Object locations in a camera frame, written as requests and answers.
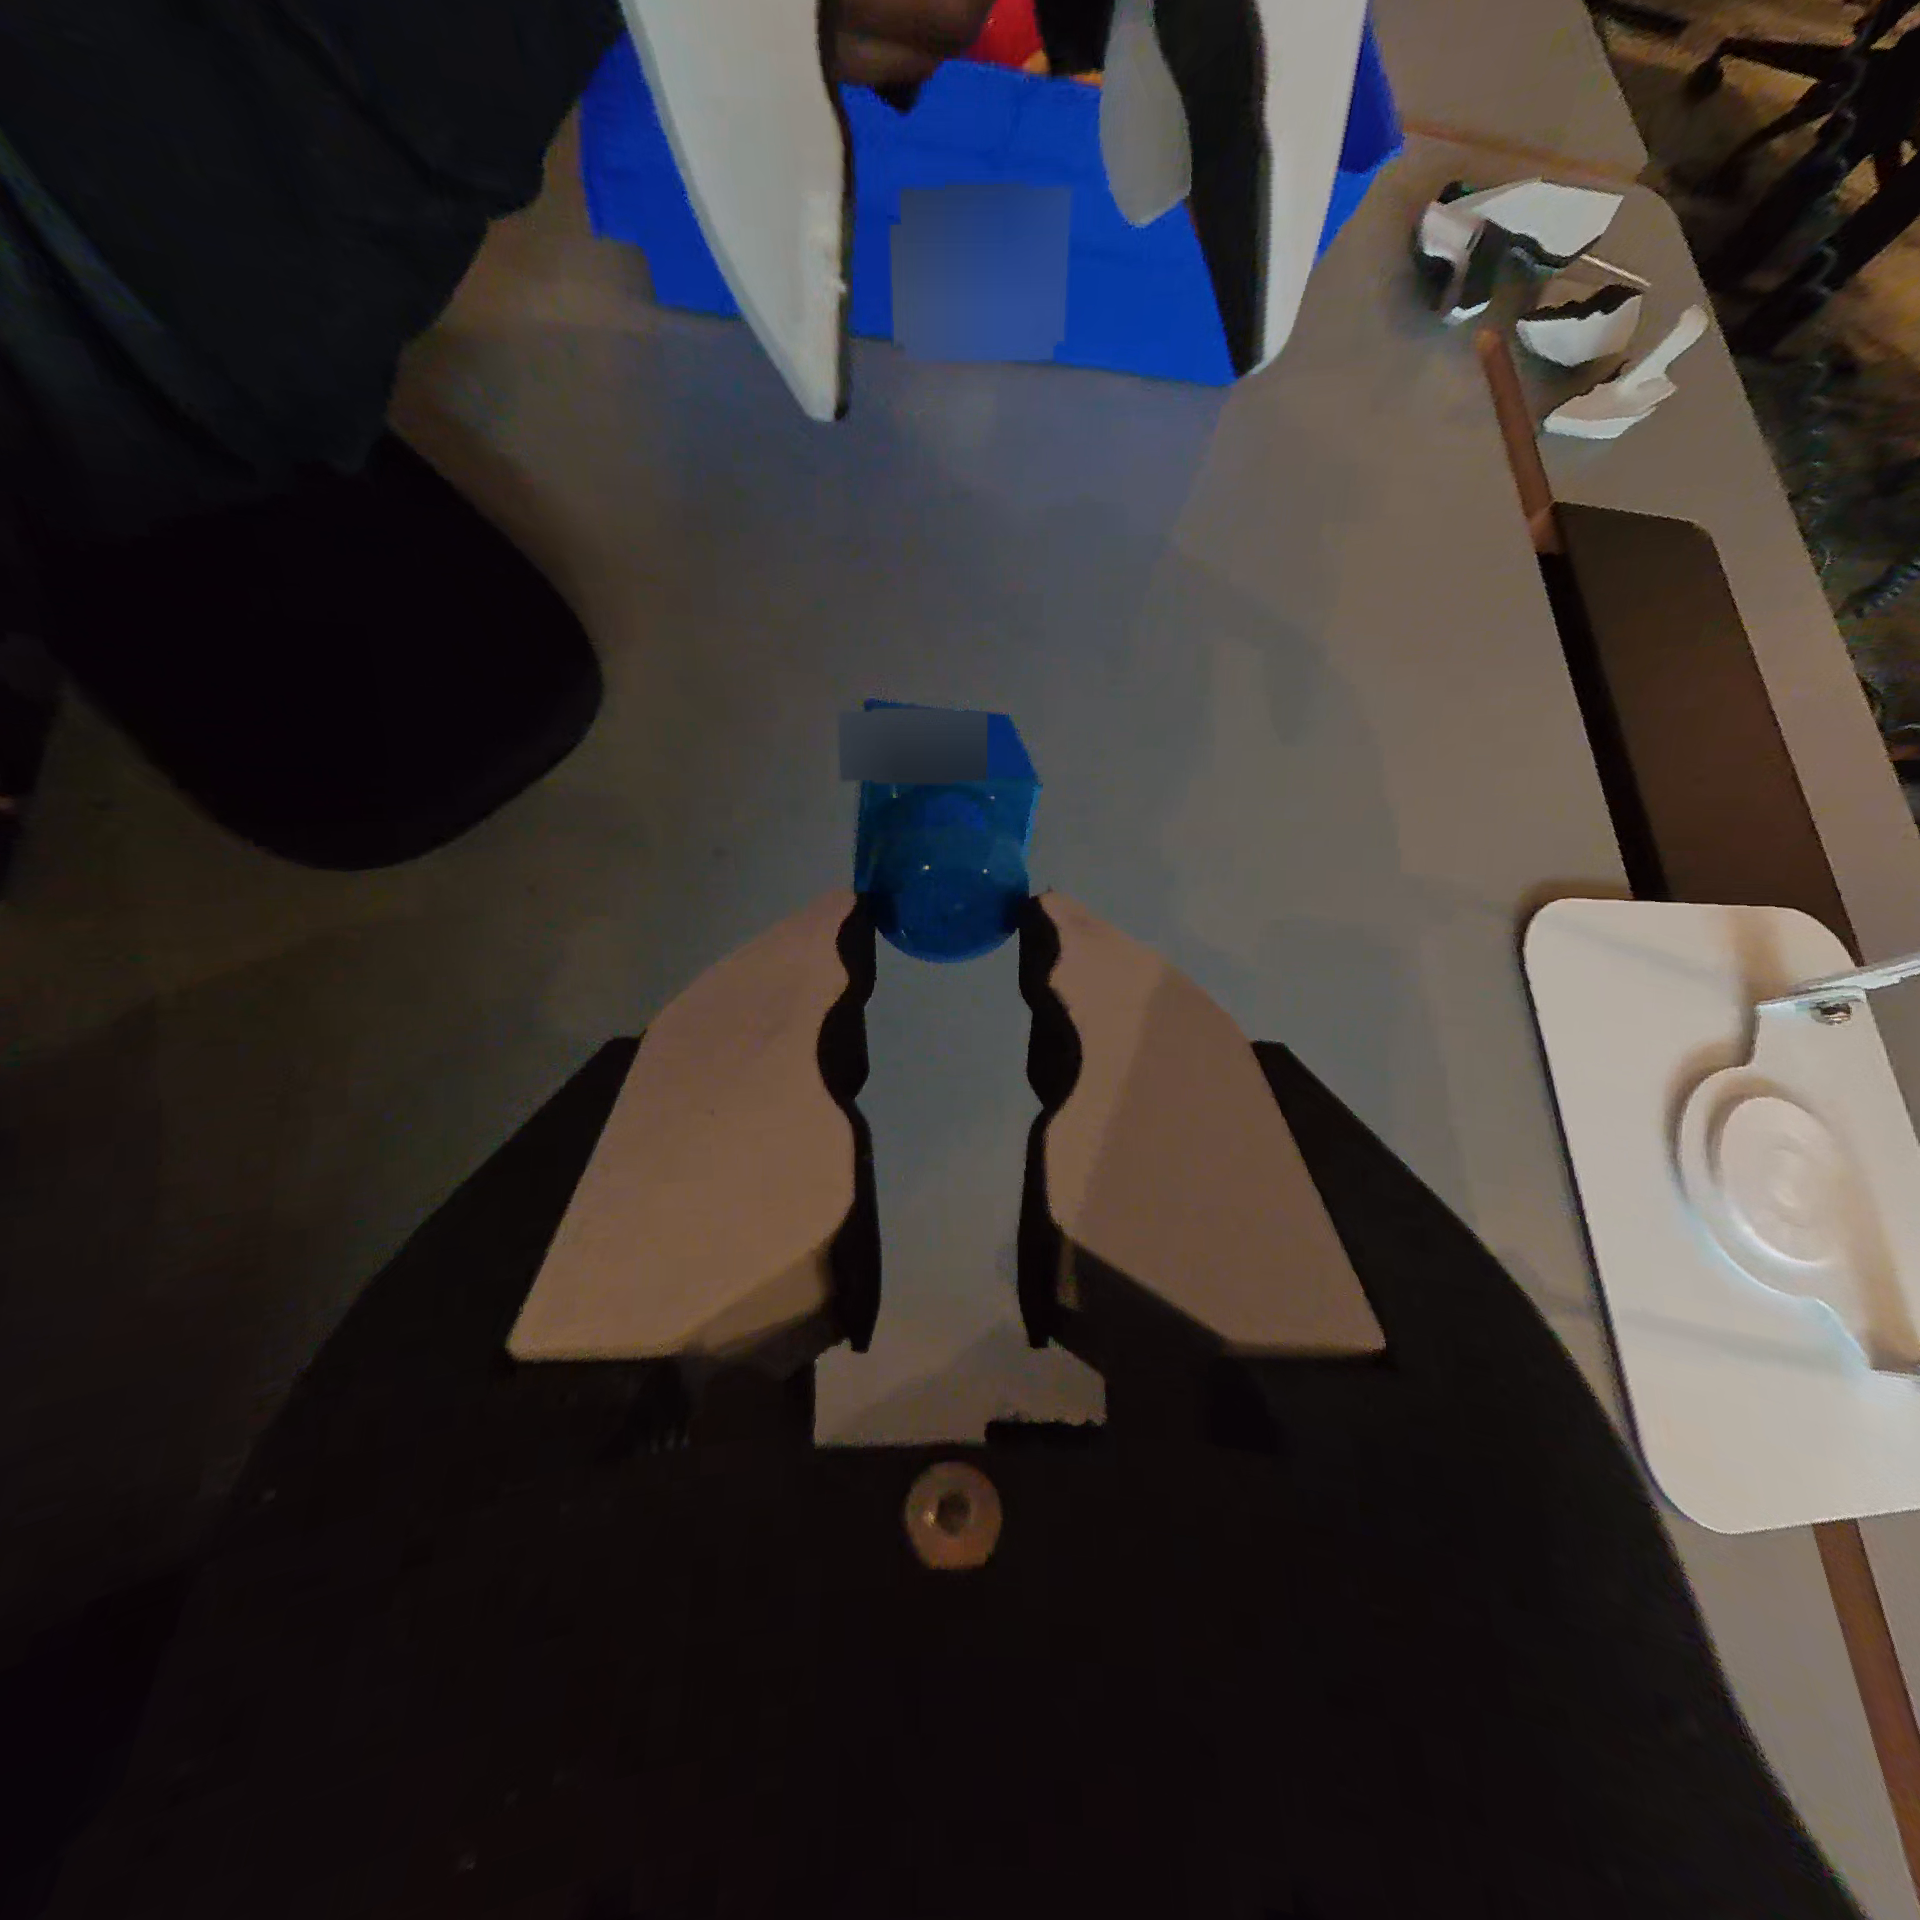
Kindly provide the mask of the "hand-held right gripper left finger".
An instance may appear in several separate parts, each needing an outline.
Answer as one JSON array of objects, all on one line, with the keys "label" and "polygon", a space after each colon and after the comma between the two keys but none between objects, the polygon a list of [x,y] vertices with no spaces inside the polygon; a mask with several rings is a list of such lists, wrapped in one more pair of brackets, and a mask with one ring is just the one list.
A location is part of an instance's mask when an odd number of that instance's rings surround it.
[{"label": "hand-held right gripper left finger", "polygon": [[518,1362],[863,1350],[880,1307],[876,928],[829,888],[645,1029],[512,1323]]}]

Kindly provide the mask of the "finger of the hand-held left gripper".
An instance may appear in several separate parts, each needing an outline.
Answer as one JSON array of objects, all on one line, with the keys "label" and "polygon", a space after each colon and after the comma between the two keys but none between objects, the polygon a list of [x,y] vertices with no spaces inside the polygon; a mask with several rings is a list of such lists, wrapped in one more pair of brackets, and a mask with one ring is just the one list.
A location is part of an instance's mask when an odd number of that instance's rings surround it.
[{"label": "finger of the hand-held left gripper", "polygon": [[1186,207],[1232,365],[1286,346],[1322,252],[1364,3],[1116,3],[1107,184],[1147,227]]},{"label": "finger of the hand-held left gripper", "polygon": [[842,419],[854,181],[831,5],[626,3],[621,16],[740,318],[802,414]]}]

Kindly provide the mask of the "blue mega block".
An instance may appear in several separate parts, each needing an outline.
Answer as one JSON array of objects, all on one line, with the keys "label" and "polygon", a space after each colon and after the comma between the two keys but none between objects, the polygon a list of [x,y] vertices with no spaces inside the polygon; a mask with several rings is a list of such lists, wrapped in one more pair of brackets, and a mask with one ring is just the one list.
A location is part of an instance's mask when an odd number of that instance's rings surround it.
[{"label": "blue mega block", "polygon": [[837,750],[854,787],[853,884],[880,938],[931,965],[1005,943],[1042,791],[1015,719],[868,699],[839,718]]}]

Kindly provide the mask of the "black perforated rubber pad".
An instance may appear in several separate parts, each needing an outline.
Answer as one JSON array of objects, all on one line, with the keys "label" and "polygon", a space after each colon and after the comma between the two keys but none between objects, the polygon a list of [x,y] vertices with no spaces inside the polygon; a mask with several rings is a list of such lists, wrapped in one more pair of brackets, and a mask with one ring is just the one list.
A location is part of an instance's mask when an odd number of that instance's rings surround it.
[{"label": "black perforated rubber pad", "polygon": [[126,539],[5,508],[5,624],[215,826],[320,872],[456,842],[604,702],[564,594],[392,429]]}]

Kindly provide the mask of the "person's left hand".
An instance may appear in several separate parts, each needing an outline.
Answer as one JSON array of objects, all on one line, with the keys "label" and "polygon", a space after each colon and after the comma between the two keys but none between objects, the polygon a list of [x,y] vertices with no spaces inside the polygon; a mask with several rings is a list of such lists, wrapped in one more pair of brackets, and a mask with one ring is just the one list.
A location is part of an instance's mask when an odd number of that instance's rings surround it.
[{"label": "person's left hand", "polygon": [[970,52],[989,12],[991,3],[822,5],[827,76],[876,91],[914,90]]}]

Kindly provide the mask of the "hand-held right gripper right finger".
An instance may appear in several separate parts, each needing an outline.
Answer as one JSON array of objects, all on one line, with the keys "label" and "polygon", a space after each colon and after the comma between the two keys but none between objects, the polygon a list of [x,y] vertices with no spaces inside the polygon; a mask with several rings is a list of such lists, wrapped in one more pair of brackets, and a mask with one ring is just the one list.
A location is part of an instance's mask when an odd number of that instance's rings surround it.
[{"label": "hand-held right gripper right finger", "polygon": [[1253,1360],[1386,1354],[1255,1045],[1186,972],[1068,896],[1022,909],[1022,1320],[1088,1348],[1120,1290]]}]

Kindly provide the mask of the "blue plastic object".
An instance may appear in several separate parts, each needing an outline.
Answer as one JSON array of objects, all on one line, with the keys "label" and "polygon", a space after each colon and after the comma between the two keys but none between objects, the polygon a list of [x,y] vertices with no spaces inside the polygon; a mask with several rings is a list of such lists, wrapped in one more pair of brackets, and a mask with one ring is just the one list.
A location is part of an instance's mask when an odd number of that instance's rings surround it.
[{"label": "blue plastic object", "polygon": [[[927,362],[1058,364],[1235,384],[1186,207],[1126,223],[1107,184],[1112,5],[994,5],[911,90],[842,84],[853,146],[848,335]],[[1368,22],[1322,252],[1402,151]],[[583,95],[592,227],[646,255],[661,303],[742,320],[632,36]]]}]

